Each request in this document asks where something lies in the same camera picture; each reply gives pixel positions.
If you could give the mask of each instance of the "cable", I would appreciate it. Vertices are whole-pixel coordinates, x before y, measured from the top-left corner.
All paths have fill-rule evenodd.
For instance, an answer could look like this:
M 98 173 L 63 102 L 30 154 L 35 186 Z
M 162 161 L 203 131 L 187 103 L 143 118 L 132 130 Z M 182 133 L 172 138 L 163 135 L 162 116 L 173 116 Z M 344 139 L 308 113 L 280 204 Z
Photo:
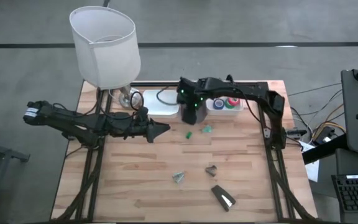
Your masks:
M 298 95 L 298 94 L 301 94 L 301 93 L 307 93 L 307 92 L 310 92 L 310 91 L 320 90 L 322 88 L 327 88 L 327 87 L 334 86 L 334 85 L 339 85 L 339 84 L 341 84 L 341 83 L 334 83 L 334 84 L 314 88 L 314 89 L 311 89 L 311 90 L 301 91 L 301 92 L 298 92 L 298 93 L 292 93 L 292 94 L 289 94 L 289 96 L 295 96 L 295 95 Z
M 320 110 L 317 110 L 317 111 L 314 111 L 314 112 L 310 112 L 310 113 L 303 113 L 303 114 L 300 114 L 301 116 L 303 116 L 303 115 L 310 115 L 310 114 L 315 114 L 315 113 L 319 113 L 321 110 L 323 110 L 330 102 L 332 102 L 333 100 L 335 100 L 337 97 L 339 97 L 340 96 L 340 94 L 339 95 L 337 95 L 339 92 L 341 92 L 342 90 L 339 90 L 339 91 L 337 91 L 332 97 L 331 97 L 331 99 L 329 99 L 329 101 L 320 109 Z
M 292 141 L 295 141 L 296 143 L 298 143 L 297 145 L 301 148 L 301 151 L 303 151 L 303 146 L 302 146 L 302 144 L 301 144 L 299 141 L 297 141 L 297 140 L 295 140 L 295 139 L 293 139 L 293 138 L 290 138 L 290 137 L 288 137 L 288 136 L 286 136 L 286 137 L 287 137 L 287 139 L 292 140 Z
M 60 106 L 60 107 L 63 108 L 64 110 L 68 110 L 68 109 L 67 109 L 65 106 L 63 106 L 61 103 L 54 103 L 54 104 L 52 104 L 52 107 L 55 108 L 55 107 L 56 107 L 55 105 Z M 75 118 L 80 118 L 80 117 L 82 117 L 82 116 L 86 116 L 86 115 L 88 115 L 90 112 L 92 112 L 95 108 L 96 108 L 96 103 L 93 105 L 93 107 L 92 107 L 89 111 L 87 111 L 87 112 L 85 112 L 85 113 L 83 113 L 83 114 L 81 114 L 81 115 L 73 115 L 73 117 L 75 117 Z
M 140 95 L 140 98 L 142 99 L 142 104 L 141 104 L 141 106 L 140 106 L 139 108 L 143 108 L 143 106 L 144 106 L 144 98 L 143 98 L 142 93 L 139 92 L 139 91 L 135 91 L 135 92 L 133 92 L 133 94 L 131 95 L 131 98 L 129 99 L 129 104 L 130 104 L 131 108 L 132 108 L 134 111 L 138 111 L 138 110 L 139 110 L 139 109 L 136 109 L 136 108 L 134 107 L 134 105 L 132 104 L 132 99 L 134 98 L 134 95 L 135 95 L 136 93 L 139 94 L 139 95 Z
M 160 99 L 159 94 L 162 93 L 164 90 L 166 90 L 167 88 L 169 88 L 169 86 L 166 86 L 164 88 L 162 88 L 158 93 L 157 93 L 157 99 L 159 100 L 159 102 L 168 105 L 168 106 L 176 106 L 178 103 L 167 103 L 163 100 Z
M 330 113 L 328 114 L 328 116 L 327 116 L 326 120 L 323 122 L 323 124 L 327 123 L 329 117 L 330 117 L 333 113 L 335 113 L 335 111 L 337 111 L 339 108 L 341 108 L 342 106 L 343 106 L 343 104 L 339 105 L 337 108 L 335 108 L 334 110 L 332 110 L 332 112 L 330 112 Z M 322 130 L 322 128 L 323 128 L 323 126 L 320 124 L 320 125 L 319 125 L 319 128 L 317 128 L 316 133 L 314 134 L 314 136 L 315 136 L 315 135 L 319 135 L 320 132 L 321 132 L 320 130 Z
M 337 91 L 335 94 L 333 94 L 333 96 L 331 97 L 331 99 L 329 99 L 329 101 L 328 101 L 319 111 L 317 111 L 317 113 L 315 113 L 315 114 L 313 115 L 313 117 L 309 120 L 308 125 L 311 124 L 311 121 L 317 116 L 317 114 L 320 113 L 320 111 L 322 111 L 323 109 L 325 109 L 325 107 L 327 107 L 328 104 L 329 104 L 330 102 L 332 102 L 332 100 L 334 100 L 335 98 L 337 98 L 338 96 L 341 95 L 341 94 L 338 94 L 338 93 L 340 93 L 340 92 L 342 92 L 342 90 L 339 90 L 339 91 Z
M 344 114 L 345 114 L 345 112 L 341 113 L 340 115 L 336 116 L 335 118 L 329 119 L 328 121 L 333 121 L 333 120 L 335 120 L 336 118 L 338 118 L 338 117 L 340 117 L 340 116 L 342 116 L 342 115 L 344 115 Z
M 133 96 L 134 96 L 135 93 L 138 93 L 138 94 L 140 95 L 140 97 L 142 98 L 142 105 L 140 106 L 140 108 L 142 108 L 142 107 L 144 106 L 144 98 L 143 98 L 142 93 L 140 93 L 139 91 L 136 91 L 136 92 L 134 92 L 134 93 L 132 94 L 131 99 L 130 99 L 131 107 L 132 107 L 132 109 L 134 109 L 134 107 L 133 107 L 133 105 L 132 105 L 132 98 L 133 98 Z M 98 95 L 98 94 L 96 94 L 96 102 L 97 102 L 97 104 L 98 104 L 98 106 L 99 106 L 100 111 L 102 111 L 102 113 L 103 113 L 104 115 L 106 115 L 107 117 L 109 117 L 109 118 L 111 118 L 111 119 L 116 119 L 116 120 L 130 119 L 130 118 L 133 118 L 133 117 L 137 114 L 136 111 L 135 111 L 135 112 L 132 113 L 132 115 L 129 115 L 129 116 L 126 116 L 126 117 L 123 117 L 123 118 L 117 118 L 117 117 L 115 117 L 115 116 L 113 116 L 113 115 L 111 115 L 111 114 L 105 112 L 105 110 L 103 109 L 103 107 L 102 107 L 102 105 L 101 105 L 101 100 L 99 99 L 99 95 Z
M 67 108 L 66 108 L 65 106 L 63 106 L 61 103 L 54 103 L 54 104 L 52 105 L 52 107 L 55 108 L 55 107 L 56 107 L 55 105 L 60 106 L 60 107 L 63 108 L 64 110 L 67 110 Z
M 332 123 L 332 122 L 329 122 L 329 121 L 325 122 L 325 124 L 331 125 L 331 126 L 334 126 L 334 127 L 337 127 L 337 128 L 339 128 L 343 133 L 346 133 L 346 129 L 345 129 L 344 127 L 342 127 L 341 125 L 339 125 L 339 124 Z
M 291 106 L 291 110 L 295 111 L 296 115 L 298 115 L 299 119 L 297 119 L 297 120 L 301 121 L 308 128 L 308 130 L 310 131 L 310 138 L 311 138 L 311 135 L 313 133 L 313 131 L 311 130 L 311 127 L 308 124 L 306 124 L 306 122 L 300 116 L 299 112 L 295 108 L 293 108 L 292 106 Z
M 326 122 L 327 122 L 328 118 L 329 118 L 333 113 L 335 113 L 335 111 L 339 110 L 341 107 L 343 107 L 343 104 L 339 105 L 337 108 L 335 108 L 335 109 L 327 116 Z
M 65 156 L 65 159 L 67 159 L 67 157 L 68 157 L 69 155 L 71 155 L 71 154 L 73 154 L 73 153 L 75 153 L 75 152 L 78 152 L 78 150 L 80 150 L 80 149 L 82 149 L 82 148 L 84 148 L 84 146 L 81 146 L 81 147 L 79 147 L 78 149 L 75 149 L 74 151 L 68 153 L 68 154 Z

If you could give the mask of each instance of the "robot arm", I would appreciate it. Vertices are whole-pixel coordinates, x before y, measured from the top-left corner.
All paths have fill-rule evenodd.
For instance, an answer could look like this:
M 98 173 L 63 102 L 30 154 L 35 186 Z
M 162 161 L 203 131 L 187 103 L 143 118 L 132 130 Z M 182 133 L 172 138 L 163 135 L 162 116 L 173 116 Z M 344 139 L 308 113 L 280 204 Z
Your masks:
M 168 131 L 168 124 L 148 119 L 148 109 L 139 109 L 135 116 L 117 112 L 106 114 L 81 114 L 56 108 L 47 101 L 29 102 L 24 121 L 33 126 L 50 126 L 69 139 L 76 137 L 86 147 L 95 147 L 98 139 L 109 134 L 124 139 L 135 136 L 147 138 L 152 143 L 158 135 Z
M 257 102 L 262 111 L 269 117 L 271 125 L 271 147 L 284 149 L 286 133 L 282 127 L 282 117 L 285 99 L 275 91 L 266 91 L 250 86 L 236 85 L 231 76 L 227 76 L 229 82 L 218 78 L 200 78 L 192 82 L 186 78 L 180 78 L 177 88 L 177 103 L 185 109 L 182 112 L 182 121 L 195 124 L 196 121 L 204 120 L 206 114 L 198 113 L 205 106 L 207 99 L 215 99 L 221 96 L 242 98 Z

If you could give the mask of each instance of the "concrete floor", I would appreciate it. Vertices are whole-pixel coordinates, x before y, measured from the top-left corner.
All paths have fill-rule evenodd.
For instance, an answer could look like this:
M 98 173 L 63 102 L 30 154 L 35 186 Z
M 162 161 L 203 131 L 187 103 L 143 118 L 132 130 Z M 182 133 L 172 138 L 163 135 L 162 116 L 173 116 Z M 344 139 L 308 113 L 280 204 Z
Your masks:
M 0 0 L 0 44 L 72 43 L 69 13 L 102 3 Z M 358 0 L 114 0 L 111 7 L 135 20 L 139 42 L 358 41 Z M 342 69 L 358 68 L 358 47 L 141 49 L 140 56 L 138 80 L 230 73 L 238 80 L 284 80 L 288 93 L 337 83 Z M 52 128 L 26 125 L 22 115 L 27 102 L 36 100 L 73 110 L 80 88 L 74 49 L 0 49 L 0 145 L 31 154 L 28 163 L 13 161 L 9 167 L 0 222 L 48 220 L 67 141 Z M 338 89 L 292 96 L 290 103 L 300 113 L 314 111 Z M 332 102 L 312 127 L 341 103 Z M 344 125 L 343 117 L 336 121 Z M 335 173 L 331 161 L 323 164 Z M 330 195 L 331 183 L 324 181 L 312 183 L 318 214 L 338 221 L 336 199 L 322 195 Z

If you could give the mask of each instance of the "wooden table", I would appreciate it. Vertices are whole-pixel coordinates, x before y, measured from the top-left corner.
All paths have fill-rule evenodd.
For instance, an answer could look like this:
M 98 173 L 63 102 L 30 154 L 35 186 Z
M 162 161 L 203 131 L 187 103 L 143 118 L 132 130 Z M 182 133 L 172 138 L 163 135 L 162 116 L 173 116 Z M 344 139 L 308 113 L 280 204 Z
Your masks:
M 283 126 L 294 126 L 283 81 L 268 81 L 269 88 L 286 98 Z M 96 92 L 84 86 L 79 112 L 95 104 Z M 257 115 L 256 103 L 250 101 Z M 111 111 L 122 108 L 114 98 Z M 248 108 L 231 119 L 207 116 L 194 126 L 180 117 L 156 119 L 169 123 L 171 130 L 149 144 L 145 138 L 123 140 L 108 137 L 104 147 L 94 221 L 96 222 L 256 222 L 276 221 L 269 170 L 260 124 Z M 212 133 L 202 133 L 205 125 Z M 192 131 L 190 139 L 186 133 Z M 79 147 L 71 142 L 68 153 Z M 316 217 L 305 166 L 298 146 L 283 150 L 290 188 L 307 211 Z M 78 193 L 86 149 L 66 159 L 52 218 L 58 217 Z M 218 167 L 210 177 L 204 169 Z M 185 171 L 184 181 L 176 184 L 172 174 Z M 216 184 L 227 190 L 237 203 L 225 212 L 214 197 Z M 283 194 L 281 201 L 286 212 Z M 85 202 L 84 213 L 88 209 Z

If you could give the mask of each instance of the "black cable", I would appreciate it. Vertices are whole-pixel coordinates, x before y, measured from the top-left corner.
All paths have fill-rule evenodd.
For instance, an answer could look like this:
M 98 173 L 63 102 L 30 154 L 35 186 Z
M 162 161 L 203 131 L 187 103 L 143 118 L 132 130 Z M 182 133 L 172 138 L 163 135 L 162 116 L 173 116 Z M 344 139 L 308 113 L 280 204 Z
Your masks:
M 333 120 L 335 120 L 336 118 L 338 118 L 338 117 L 340 117 L 340 116 L 342 116 L 342 115 L 344 115 L 345 114 L 345 112 L 343 112 L 343 113 L 341 113 L 340 115 L 338 115 L 338 116 L 336 116 L 335 118 L 331 118 L 331 119 L 329 119 L 328 121 L 333 121 Z
M 78 150 L 80 150 L 80 149 L 82 149 L 82 148 L 84 148 L 84 146 L 81 146 L 81 147 L 79 147 L 78 149 L 75 149 L 74 151 L 68 153 L 68 154 L 65 156 L 65 159 L 67 159 L 67 157 L 68 157 L 69 155 L 78 152 Z
M 288 96 L 295 96 L 295 95 L 298 95 L 298 94 L 301 94 L 301 93 L 307 93 L 307 92 L 310 92 L 310 91 L 320 90 L 322 88 L 327 88 L 327 87 L 334 86 L 334 85 L 339 85 L 339 84 L 341 84 L 341 83 L 334 83 L 334 84 L 322 86 L 322 87 L 319 87 L 319 88 L 314 88 L 314 89 L 311 89 L 311 90 L 301 91 L 301 92 L 298 92 L 298 93 L 292 93 L 292 94 L 289 94 Z
M 95 108 L 96 108 L 96 105 L 97 105 L 98 103 L 96 102 L 94 105 L 93 105 L 93 107 L 89 110 L 89 111 L 87 111 L 87 112 L 85 112 L 85 113 L 83 113 L 83 114 L 81 114 L 81 115 L 78 115 L 78 116 L 75 116 L 76 118 L 80 118 L 80 117 L 82 117 L 82 116 L 86 116 L 86 115 L 88 115 L 90 112 L 92 112 Z
M 63 108 L 64 110 L 67 110 L 67 108 L 66 108 L 65 106 L 63 106 L 61 103 L 54 103 L 54 104 L 52 105 L 52 107 L 55 108 L 56 105 L 57 105 L 57 106 L 60 106 L 60 107 Z
M 140 107 L 143 107 L 143 105 L 144 105 L 143 95 L 140 92 L 138 92 L 138 94 L 140 94 L 141 97 L 142 97 L 142 105 Z M 132 115 L 129 115 L 129 116 L 126 116 L 126 117 L 123 117 L 123 118 L 117 118 L 117 117 L 105 112 L 105 110 L 102 107 L 101 100 L 99 99 L 99 95 L 96 95 L 96 103 L 98 104 L 100 111 L 102 111 L 102 113 L 104 115 L 106 115 L 107 117 L 109 117 L 111 119 L 116 119 L 116 120 L 130 119 L 130 118 L 133 118 L 137 114 L 136 111 L 135 111 L 135 112 L 132 113 Z
M 342 92 L 342 90 L 338 90 L 336 93 L 333 94 L 333 96 L 328 100 L 328 102 L 318 111 L 314 111 L 314 112 L 310 112 L 310 113 L 303 113 L 303 114 L 299 114 L 300 116 L 304 116 L 304 115 L 310 115 L 310 114 L 315 114 L 315 113 L 319 113 L 320 111 L 322 111 L 323 109 L 325 109 L 325 107 L 328 106 L 328 104 L 330 102 L 332 102 L 332 100 L 334 100 L 334 98 L 336 97 L 336 95 L 338 93 Z
M 62 109 L 64 109 L 64 110 L 68 110 L 65 106 L 63 106 L 61 103 L 54 103 L 54 104 L 52 104 L 52 107 L 53 108 L 55 108 L 56 106 L 55 105 L 58 105 L 58 106 L 60 106 Z M 85 113 L 83 113 L 83 114 L 81 114 L 81 115 L 74 115 L 73 117 L 75 117 L 75 118 L 80 118 L 80 117 L 82 117 L 82 116 L 86 116 L 86 115 L 88 115 L 90 112 L 92 112 L 94 109 L 96 108 L 96 103 L 93 105 L 93 107 L 89 110 L 89 111 L 87 111 L 87 112 L 85 112 Z
M 167 103 L 163 100 L 160 99 L 159 94 L 162 93 L 164 90 L 166 90 L 167 88 L 169 88 L 169 86 L 166 86 L 164 88 L 162 88 L 158 93 L 157 93 L 157 99 L 159 100 L 159 102 L 168 105 L 168 106 L 176 106 L 178 103 Z
M 300 146 L 301 147 L 301 152 L 303 152 L 303 146 L 299 143 L 299 144 L 295 144 L 295 143 L 287 143 L 293 146 Z
M 301 117 L 301 115 L 299 114 L 299 112 L 298 112 L 295 108 L 293 108 L 292 106 L 291 106 L 291 110 L 295 111 L 296 115 L 298 115 L 299 119 L 300 119 L 301 122 L 305 125 L 306 130 L 307 130 L 307 132 L 309 133 L 308 124 L 306 124 L 306 122 L 303 120 L 303 118 Z
M 139 110 L 139 108 L 136 109 L 136 108 L 134 107 L 134 105 L 132 104 L 132 99 L 134 98 L 134 95 L 135 95 L 136 93 L 139 94 L 139 95 L 140 95 L 140 98 L 142 99 L 142 104 L 141 104 L 141 106 L 140 106 L 139 108 L 143 108 L 143 106 L 144 106 L 144 98 L 143 98 L 142 93 L 139 92 L 139 91 L 135 91 L 135 92 L 133 92 L 133 94 L 131 95 L 131 98 L 129 99 L 129 104 L 130 104 L 131 108 L 132 108 L 134 111 L 138 111 L 138 110 Z

